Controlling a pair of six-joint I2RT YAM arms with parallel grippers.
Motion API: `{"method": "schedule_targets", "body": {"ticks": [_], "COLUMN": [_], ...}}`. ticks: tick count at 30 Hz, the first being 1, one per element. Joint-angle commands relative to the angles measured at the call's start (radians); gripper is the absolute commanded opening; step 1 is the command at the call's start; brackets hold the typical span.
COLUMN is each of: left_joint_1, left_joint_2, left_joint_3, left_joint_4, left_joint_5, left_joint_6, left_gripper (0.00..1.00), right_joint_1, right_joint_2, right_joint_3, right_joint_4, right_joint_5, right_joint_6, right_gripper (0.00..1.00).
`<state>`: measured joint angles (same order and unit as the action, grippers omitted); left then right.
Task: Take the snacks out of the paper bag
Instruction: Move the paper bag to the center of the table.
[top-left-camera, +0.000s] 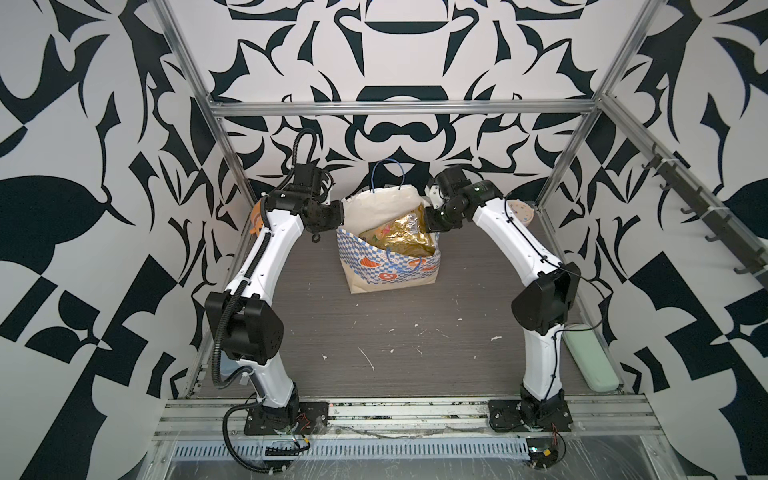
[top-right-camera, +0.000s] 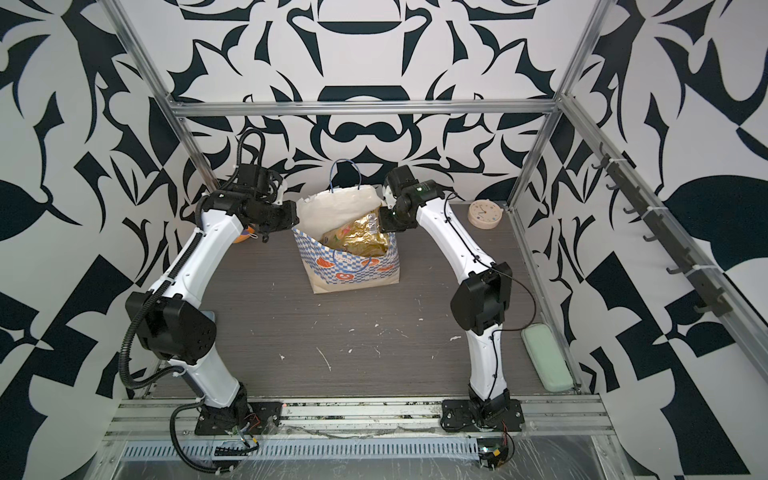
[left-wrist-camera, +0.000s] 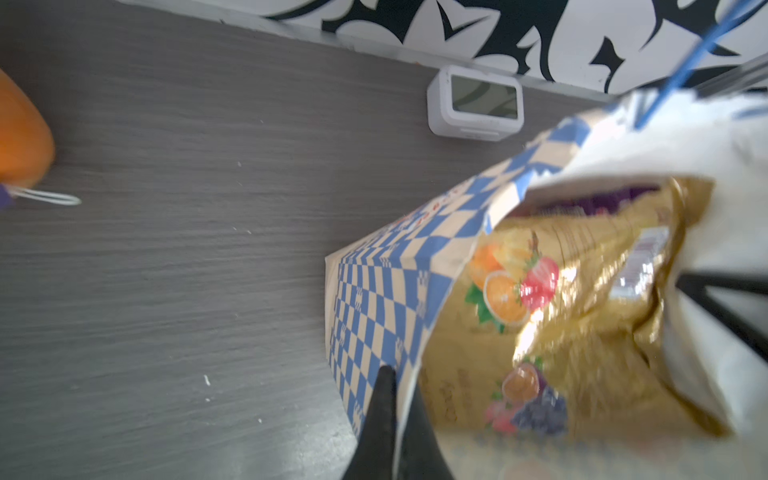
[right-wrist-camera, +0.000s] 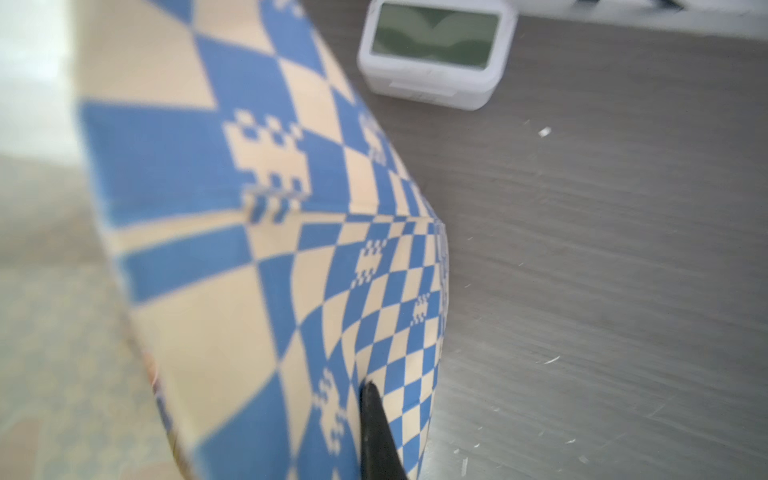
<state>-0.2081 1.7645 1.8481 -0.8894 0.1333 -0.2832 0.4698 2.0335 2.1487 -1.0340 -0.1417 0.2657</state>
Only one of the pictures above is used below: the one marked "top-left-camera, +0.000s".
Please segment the gold snack packet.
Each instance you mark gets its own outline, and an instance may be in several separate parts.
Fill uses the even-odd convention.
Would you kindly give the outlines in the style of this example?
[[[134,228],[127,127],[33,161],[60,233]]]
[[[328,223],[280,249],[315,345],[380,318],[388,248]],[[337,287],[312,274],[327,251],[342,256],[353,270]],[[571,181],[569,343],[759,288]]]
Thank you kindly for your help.
[[[436,240],[427,232],[425,209],[419,206],[405,215],[358,235],[384,251],[410,257],[429,257],[436,253]]]

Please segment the blue checkered paper bag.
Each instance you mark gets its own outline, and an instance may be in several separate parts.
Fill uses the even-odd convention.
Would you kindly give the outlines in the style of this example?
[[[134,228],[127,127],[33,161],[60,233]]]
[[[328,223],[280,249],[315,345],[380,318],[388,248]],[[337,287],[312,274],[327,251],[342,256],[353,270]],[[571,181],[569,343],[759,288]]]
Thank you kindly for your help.
[[[405,181],[378,186],[381,161],[370,170],[369,186],[342,201],[344,221],[336,230],[339,258],[352,294],[431,285],[441,252],[438,235],[426,227],[432,201]]]

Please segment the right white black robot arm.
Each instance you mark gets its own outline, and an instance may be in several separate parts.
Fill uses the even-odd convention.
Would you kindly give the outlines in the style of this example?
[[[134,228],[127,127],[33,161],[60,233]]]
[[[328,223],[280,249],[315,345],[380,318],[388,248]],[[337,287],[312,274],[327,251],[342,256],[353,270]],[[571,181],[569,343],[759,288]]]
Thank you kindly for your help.
[[[580,281],[573,264],[562,263],[513,214],[509,201],[489,180],[471,182],[460,167],[430,180],[425,222],[446,233],[471,222],[499,248],[523,284],[511,302],[524,331],[526,368],[522,393],[539,405],[559,396],[561,337]]]

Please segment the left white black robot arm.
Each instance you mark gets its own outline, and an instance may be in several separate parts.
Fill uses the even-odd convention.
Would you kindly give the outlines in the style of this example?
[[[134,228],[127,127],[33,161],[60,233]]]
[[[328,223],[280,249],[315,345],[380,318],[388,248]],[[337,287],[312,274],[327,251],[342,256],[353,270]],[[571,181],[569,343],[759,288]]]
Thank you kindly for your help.
[[[208,295],[204,308],[213,338],[210,373],[224,389],[247,377],[256,402],[247,408],[259,429],[285,429],[299,416],[299,396],[288,376],[280,347],[284,324],[274,311],[279,276],[297,240],[343,223],[343,206],[330,199],[331,173],[313,164],[292,168],[288,178],[255,207],[256,240],[233,279]]]

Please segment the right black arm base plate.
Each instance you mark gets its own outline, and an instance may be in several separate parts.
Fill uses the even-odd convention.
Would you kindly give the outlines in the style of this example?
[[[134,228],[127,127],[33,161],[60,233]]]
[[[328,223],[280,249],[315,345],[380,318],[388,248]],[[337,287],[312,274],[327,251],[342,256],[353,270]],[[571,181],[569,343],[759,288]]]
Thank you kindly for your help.
[[[561,398],[545,402],[491,400],[488,402],[489,426],[496,432],[569,432],[573,422],[567,403]]]

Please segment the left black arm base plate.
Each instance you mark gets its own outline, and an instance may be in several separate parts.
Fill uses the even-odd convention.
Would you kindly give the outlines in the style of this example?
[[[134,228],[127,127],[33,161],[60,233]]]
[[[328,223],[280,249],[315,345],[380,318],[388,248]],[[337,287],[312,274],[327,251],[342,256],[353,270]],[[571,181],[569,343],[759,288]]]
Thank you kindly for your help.
[[[301,401],[282,408],[258,405],[247,410],[244,434],[265,436],[291,430],[308,435],[324,428],[327,425],[328,416],[327,402]]]

